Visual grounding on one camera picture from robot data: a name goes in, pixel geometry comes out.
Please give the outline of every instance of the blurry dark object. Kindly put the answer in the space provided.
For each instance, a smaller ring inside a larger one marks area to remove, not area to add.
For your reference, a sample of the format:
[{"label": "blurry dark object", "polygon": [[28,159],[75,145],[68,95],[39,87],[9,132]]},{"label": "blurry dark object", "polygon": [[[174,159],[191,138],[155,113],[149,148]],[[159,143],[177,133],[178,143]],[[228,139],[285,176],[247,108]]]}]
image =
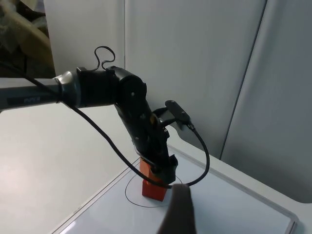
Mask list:
[{"label": "blurry dark object", "polygon": [[29,20],[30,22],[45,16],[45,13],[33,11],[28,6],[26,6],[23,2],[19,2],[16,5],[16,11],[23,16],[25,19]]},{"label": "blurry dark object", "polygon": [[186,184],[174,184],[168,211],[157,234],[196,234],[191,190]]}]

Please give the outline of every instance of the red block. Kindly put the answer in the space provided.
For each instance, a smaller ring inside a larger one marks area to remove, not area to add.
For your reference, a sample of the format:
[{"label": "red block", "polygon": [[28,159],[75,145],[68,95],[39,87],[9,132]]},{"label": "red block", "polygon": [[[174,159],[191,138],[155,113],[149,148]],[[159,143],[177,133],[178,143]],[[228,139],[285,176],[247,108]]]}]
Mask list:
[{"label": "red block", "polygon": [[[148,178],[162,183],[162,180],[157,178],[151,172],[151,166],[140,159],[140,171]],[[142,182],[142,195],[154,200],[163,201],[166,195],[167,189],[153,185],[150,182],[143,180]]]}]

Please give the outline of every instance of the white wall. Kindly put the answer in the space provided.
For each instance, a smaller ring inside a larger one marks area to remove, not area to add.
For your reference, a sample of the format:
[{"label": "white wall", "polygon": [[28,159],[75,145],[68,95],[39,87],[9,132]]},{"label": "white wall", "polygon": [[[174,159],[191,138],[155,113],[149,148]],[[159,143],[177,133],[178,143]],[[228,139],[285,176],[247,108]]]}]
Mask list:
[{"label": "white wall", "polygon": [[[220,156],[264,0],[126,0],[126,69],[176,100]],[[199,146],[189,132],[180,132]]]},{"label": "white wall", "polygon": [[[94,49],[111,47],[114,65],[124,67],[124,0],[45,0],[57,74],[97,65]],[[111,58],[107,51],[100,58]]]},{"label": "white wall", "polygon": [[269,1],[222,160],[312,202],[312,1]]}]

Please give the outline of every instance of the white tabletop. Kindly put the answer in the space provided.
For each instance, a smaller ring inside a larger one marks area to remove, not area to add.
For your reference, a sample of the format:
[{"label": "white tabletop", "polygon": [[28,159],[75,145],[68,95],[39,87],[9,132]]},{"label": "white tabletop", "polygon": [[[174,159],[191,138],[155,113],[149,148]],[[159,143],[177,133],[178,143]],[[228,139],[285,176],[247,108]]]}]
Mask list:
[{"label": "white tabletop", "polygon": [[[130,161],[137,159],[113,107],[84,111]],[[62,104],[2,112],[0,129],[0,233],[55,230],[126,168],[105,140]],[[205,161],[201,150],[168,130],[171,146]],[[211,167],[296,214],[295,233],[312,233],[312,204],[298,203],[213,157]]]}]

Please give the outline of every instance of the white board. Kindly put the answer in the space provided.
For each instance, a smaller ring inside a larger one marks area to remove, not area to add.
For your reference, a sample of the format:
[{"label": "white board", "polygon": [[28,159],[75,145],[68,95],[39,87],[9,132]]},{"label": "white board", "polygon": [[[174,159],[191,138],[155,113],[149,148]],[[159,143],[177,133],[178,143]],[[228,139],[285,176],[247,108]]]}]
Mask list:
[{"label": "white board", "polygon": [[[179,161],[176,175],[182,182],[191,181],[203,172],[202,167],[176,152],[175,155]],[[142,197],[141,179],[134,175],[127,170],[119,176],[116,183],[104,189],[102,196],[67,227],[60,229],[60,233],[156,233],[167,211],[171,192],[167,192],[163,203]],[[191,193],[199,234],[285,234],[293,229],[292,214],[274,209],[272,204],[260,201],[213,173],[192,186]],[[132,204],[128,199],[153,208]]]}]

